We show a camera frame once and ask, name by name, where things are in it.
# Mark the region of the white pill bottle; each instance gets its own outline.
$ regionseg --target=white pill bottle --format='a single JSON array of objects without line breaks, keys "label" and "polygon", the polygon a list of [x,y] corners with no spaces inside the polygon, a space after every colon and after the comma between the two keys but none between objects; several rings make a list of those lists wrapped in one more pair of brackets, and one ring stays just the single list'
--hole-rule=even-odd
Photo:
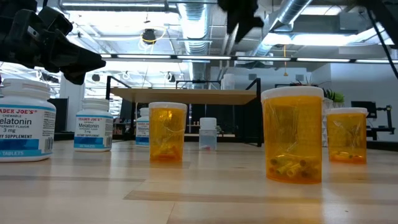
[{"label": "white pill bottle", "polygon": [[55,106],[50,86],[25,79],[7,78],[0,99],[0,162],[47,159],[52,154]]},{"label": "white pill bottle", "polygon": [[137,119],[136,146],[149,147],[149,108],[141,108]]},{"label": "white pill bottle", "polygon": [[112,148],[113,116],[109,101],[85,98],[76,114],[75,151],[104,152]]}]

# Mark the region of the light wood tabletop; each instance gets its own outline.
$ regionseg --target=light wood tabletop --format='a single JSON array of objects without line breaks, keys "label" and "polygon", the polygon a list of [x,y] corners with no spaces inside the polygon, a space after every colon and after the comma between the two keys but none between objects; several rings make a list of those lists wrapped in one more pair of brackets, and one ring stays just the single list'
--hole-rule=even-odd
[{"label": "light wood tabletop", "polygon": [[331,164],[323,182],[266,179],[264,149],[185,144],[183,163],[151,164],[149,149],[73,152],[0,164],[1,224],[398,223],[398,153],[368,151],[367,165]]},{"label": "light wood tabletop", "polygon": [[206,105],[245,105],[256,98],[252,90],[168,90],[112,88],[111,93],[130,102],[174,102]]}]

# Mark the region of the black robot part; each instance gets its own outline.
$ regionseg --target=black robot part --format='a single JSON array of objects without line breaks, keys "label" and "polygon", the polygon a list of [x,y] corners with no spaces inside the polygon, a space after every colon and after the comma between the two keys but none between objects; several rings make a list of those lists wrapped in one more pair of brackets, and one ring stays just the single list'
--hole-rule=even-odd
[{"label": "black robot part", "polygon": [[239,43],[254,27],[263,27],[260,17],[254,17],[259,8],[257,0],[218,0],[219,7],[227,12],[227,34],[232,34],[239,24],[235,42]]},{"label": "black robot part", "polygon": [[36,7],[33,0],[0,2],[0,61],[61,71],[77,85],[86,72],[106,65],[101,55],[68,41],[73,26],[62,13],[45,6],[37,15]]}]

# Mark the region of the wooden shelf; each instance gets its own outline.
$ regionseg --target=wooden shelf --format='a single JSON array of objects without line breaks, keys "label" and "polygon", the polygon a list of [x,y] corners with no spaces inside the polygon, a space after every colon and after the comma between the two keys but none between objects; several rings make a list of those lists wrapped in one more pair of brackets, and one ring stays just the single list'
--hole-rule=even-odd
[{"label": "wooden shelf", "polygon": [[174,102],[208,105],[245,105],[256,98],[256,92],[251,90],[112,88],[111,93],[136,103]]}]

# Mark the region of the supplement label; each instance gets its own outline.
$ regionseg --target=supplement label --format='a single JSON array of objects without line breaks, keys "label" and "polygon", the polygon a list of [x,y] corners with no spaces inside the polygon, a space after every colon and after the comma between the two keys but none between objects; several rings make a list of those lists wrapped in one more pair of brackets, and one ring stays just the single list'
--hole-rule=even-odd
[{"label": "supplement label", "polygon": [[54,128],[53,108],[0,105],[0,157],[51,154]]},{"label": "supplement label", "polygon": [[76,115],[75,148],[107,149],[112,147],[113,117]]},{"label": "supplement label", "polygon": [[137,121],[136,144],[149,146],[149,121]]}]

